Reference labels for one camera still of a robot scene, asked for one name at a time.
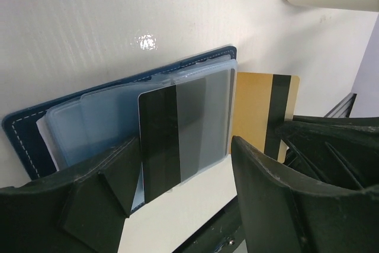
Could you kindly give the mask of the gold striped credit card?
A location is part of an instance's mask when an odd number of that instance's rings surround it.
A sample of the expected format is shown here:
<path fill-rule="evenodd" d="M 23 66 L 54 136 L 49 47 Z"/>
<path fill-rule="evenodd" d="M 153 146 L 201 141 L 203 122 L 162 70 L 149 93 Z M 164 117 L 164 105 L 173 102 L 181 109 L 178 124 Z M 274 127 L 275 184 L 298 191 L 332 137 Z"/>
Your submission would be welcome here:
<path fill-rule="evenodd" d="M 275 129 L 293 119 L 299 84 L 296 75 L 238 72 L 232 136 L 283 163 L 287 145 Z"/>

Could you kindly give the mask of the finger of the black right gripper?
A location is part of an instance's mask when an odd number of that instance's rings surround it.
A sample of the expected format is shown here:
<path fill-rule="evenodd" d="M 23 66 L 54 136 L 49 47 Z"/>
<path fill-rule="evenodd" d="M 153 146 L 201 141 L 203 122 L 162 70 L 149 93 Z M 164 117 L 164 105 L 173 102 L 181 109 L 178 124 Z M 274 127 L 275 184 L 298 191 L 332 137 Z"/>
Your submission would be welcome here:
<path fill-rule="evenodd" d="M 289 147 L 284 165 L 297 172 L 350 190 L 378 184 L 378 117 L 295 116 L 275 133 Z"/>

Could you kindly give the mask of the blue leather card holder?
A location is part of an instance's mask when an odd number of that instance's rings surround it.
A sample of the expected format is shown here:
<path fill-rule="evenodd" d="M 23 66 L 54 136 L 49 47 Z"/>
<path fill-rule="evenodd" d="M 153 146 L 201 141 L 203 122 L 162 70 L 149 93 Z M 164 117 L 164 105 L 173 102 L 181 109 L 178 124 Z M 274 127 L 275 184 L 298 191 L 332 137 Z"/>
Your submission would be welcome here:
<path fill-rule="evenodd" d="M 139 95 L 204 78 L 205 110 L 196 176 L 227 156 L 236 52 L 235 47 L 227 46 L 18 111 L 4 118 L 4 131 L 34 181 L 100 155 L 128 139 L 136 137 L 140 143 Z M 141 146 L 140 155 L 131 212 L 146 204 Z"/>

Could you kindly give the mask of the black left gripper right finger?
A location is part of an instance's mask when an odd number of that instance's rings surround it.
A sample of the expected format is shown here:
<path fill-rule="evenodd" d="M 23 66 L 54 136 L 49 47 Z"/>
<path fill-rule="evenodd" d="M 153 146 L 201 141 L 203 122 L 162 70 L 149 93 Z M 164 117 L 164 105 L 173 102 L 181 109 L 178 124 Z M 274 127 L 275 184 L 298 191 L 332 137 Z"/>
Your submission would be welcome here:
<path fill-rule="evenodd" d="M 232 168 L 249 252 L 377 252 L 378 186 L 310 178 L 239 136 Z"/>

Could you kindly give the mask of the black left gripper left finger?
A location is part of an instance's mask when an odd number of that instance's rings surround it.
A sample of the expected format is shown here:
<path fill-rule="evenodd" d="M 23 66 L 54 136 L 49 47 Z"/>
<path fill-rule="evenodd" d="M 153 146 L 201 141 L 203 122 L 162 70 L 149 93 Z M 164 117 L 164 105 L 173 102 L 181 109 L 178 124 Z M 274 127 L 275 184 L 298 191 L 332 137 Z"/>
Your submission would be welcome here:
<path fill-rule="evenodd" d="M 1 189 L 2 252 L 117 252 L 140 175 L 134 137 L 22 187 Z"/>

